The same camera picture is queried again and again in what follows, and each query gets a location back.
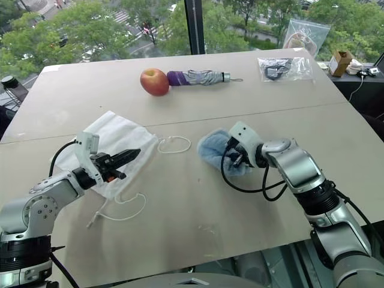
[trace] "red apple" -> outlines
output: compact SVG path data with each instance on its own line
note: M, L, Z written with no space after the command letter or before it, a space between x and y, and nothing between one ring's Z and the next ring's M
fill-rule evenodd
M166 95L169 90L169 82L167 76L159 69L150 68L140 76L140 83L144 90L153 96Z

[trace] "glass window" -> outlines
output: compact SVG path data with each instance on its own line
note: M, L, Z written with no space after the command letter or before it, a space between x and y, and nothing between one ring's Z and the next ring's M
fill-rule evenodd
M177 0L0 0L0 27L0 78L22 83L48 65L190 54Z
M320 61L347 49L362 62L374 62L384 51L383 0L202 0L202 5L207 53L304 46Z

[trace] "white cable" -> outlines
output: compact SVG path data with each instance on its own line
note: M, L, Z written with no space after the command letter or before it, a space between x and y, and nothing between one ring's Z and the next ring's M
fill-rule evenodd
M136 199L136 198L139 197L139 196L141 196L141 197L144 198L144 204L143 204L143 206L142 206L141 209L140 209L139 211L137 211L135 214L133 214L133 215L131 215L131 216L128 216L128 217L125 217L125 218L113 218L113 217L110 217L110 216L108 216L108 215L106 215L106 214L100 212L100 211L103 210L104 207L107 205L108 199L106 199L106 200L104 201L103 205L100 207L100 209L99 209L98 211L96 211L95 215L92 217L92 219L90 220L90 222L88 223L88 225L87 225L86 227L87 227L87 228L90 228L90 227L93 225L93 223L95 222L95 220L96 220L96 218L97 218L98 216L102 216L102 217L104 217L104 218L106 218L106 219L108 219L108 220L112 220L112 221L125 221L125 220L129 220L129 219L132 219L132 218L138 216L138 215L144 210L144 207L145 207L145 205L146 205L146 197L145 197L144 194L142 194L142 193L137 193L133 198L131 198L131 199L129 199L129 200L126 200L126 201L122 201L122 202L118 201L117 198L115 197L115 202L116 202L117 204L125 204L125 203L128 203L128 202L130 202L130 201Z
M360 89L360 87L361 87L363 81L364 81L364 76L361 76L361 83L360 83L360 86L359 86L358 89L354 90L354 91L350 94L349 99L348 99L348 102L351 101L351 99L352 99L352 95L353 95L354 93L356 93L356 92Z
M164 144L167 140L169 140L169 139L177 139L177 138L187 141L188 142L188 146L185 149L178 150L178 151L164 151L164 150L161 150L162 144ZM182 137L182 136L169 136L168 138L160 138L159 139L159 143L157 145L157 151L160 152L160 153L163 153L163 154L183 153L183 152L187 151L190 148L191 148L191 140L188 139L188 138Z
M383 113L381 113L378 117L376 117L375 119L379 119L381 116L383 116L384 115L384 112Z

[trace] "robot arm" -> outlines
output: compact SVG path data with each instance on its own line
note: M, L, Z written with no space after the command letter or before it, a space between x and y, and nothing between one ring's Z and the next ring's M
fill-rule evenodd
M97 135L78 134L75 153L79 168L44 179L28 197L4 205L0 211L0 288L51 286L45 281L52 273L49 235L60 210L92 186L124 179L125 174L117 169L140 153L140 149L129 149L110 156L97 154L97 148Z
M230 135L245 149L250 165L278 169L313 227L311 239L322 263L334 270L336 287L384 287L384 265L372 258L365 233L307 151L294 139L263 143L242 122Z

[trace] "table surface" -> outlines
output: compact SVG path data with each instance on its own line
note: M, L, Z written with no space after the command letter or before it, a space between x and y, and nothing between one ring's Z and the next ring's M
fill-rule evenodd
M288 57L297 53L305 54L303 51L278 50L143 59L146 65L139 60L98 64L101 69L112 70L115 64L115 71L122 71L123 64L126 67L137 65L138 70L142 70L150 66L149 62L152 65L167 63L167 67L171 67L173 61L174 66L181 69L181 63L186 65L194 62L193 68L203 67L201 62L206 64L212 58L209 64L212 67L224 67L223 62L227 61L236 63L236 66L227 68L231 72L240 73L249 65L257 74L257 65L250 65L249 61L246 63L246 59L253 61L258 56L266 55ZM89 78L93 74L100 74L96 63L75 64L72 73L85 71L83 66L89 67ZM337 187L351 197L371 221L384 218L384 194L381 193L384 155L378 152L382 151L383 143L315 65L316 80L313 82L262 83L258 81L259 75L254 75L250 80L248 74L233 74L245 79L244 82L231 83L226 87L233 90L232 97L239 98L238 101L231 100L231 95L219 88L221 84L217 88L196 87L196 91L192 87L175 88L170 95L152 98L136 89L137 85L132 82L135 93L126 93L123 97L121 94L104 95L109 99L110 106L104 102L106 106L103 108L99 108L97 102L103 99L97 91L102 86L98 85L87 86L88 89L93 87L88 94L79 95L78 92L77 104L74 105L72 100L75 101L75 97L69 96L67 91L77 91L81 82L74 81L69 73L70 67L64 65L63 76L61 68L43 73L27 97L25 104L28 105L22 105L8 129L4 142L12 143L0 145L0 182L4 191L0 194L1 205L12 198L22 197L36 182L45 178L49 170L49 158L55 151L109 109L128 119L145 123L151 133L183 135L193 143L191 149L182 154L155 153L147 167L123 191L124 200L138 192L148 198L145 209L134 219L123 222L99 219L87 229L87 223L103 203L103 198L93 191L88 191L83 198L62 210L55 223L52 245L66 245L65 249L56 253L82 287L144 277L309 238L310 226L290 192L287 191L279 201L273 203L265 201L260 193L240 193L224 183L218 170L197 157L196 144L201 137L219 127L230 129L236 121L244 121L266 140L294 137L314 157L326 177L335 181ZM60 113L62 106L65 114L63 120L68 126L58 121L48 121L50 117L55 118L55 114L51 114L52 111L44 114L34 104L33 97L36 97L37 103L44 102L37 93L44 91L44 86L52 91L57 90L55 87L59 82L53 81L55 73L68 86L61 87L60 104L49 101L53 108L47 105L46 110ZM233 86L237 87L236 91L242 92L234 93ZM71 99L68 102L64 101L66 95ZM136 103L137 111L132 107L128 111L118 107L116 103L120 99L123 99L122 102ZM210 114L204 107L200 109L197 99L199 104L210 107ZM190 110L187 109L187 103L191 103ZM80 116L72 112L72 109L81 111L78 106L83 107ZM156 112L156 107L163 112L168 111L169 115ZM35 115L36 121L26 121L28 112ZM50 123L46 124L48 130L38 129L42 121L40 116ZM28 131L23 135L16 132L22 123L25 131ZM253 169L250 175L232 181L245 188L259 188L262 173L262 169ZM277 171L272 170L268 182L271 184L280 179ZM111 203L106 213L114 217L126 217L135 213L141 205L140 200L126 205ZM59 280L61 287L69 287L56 269L52 279Z

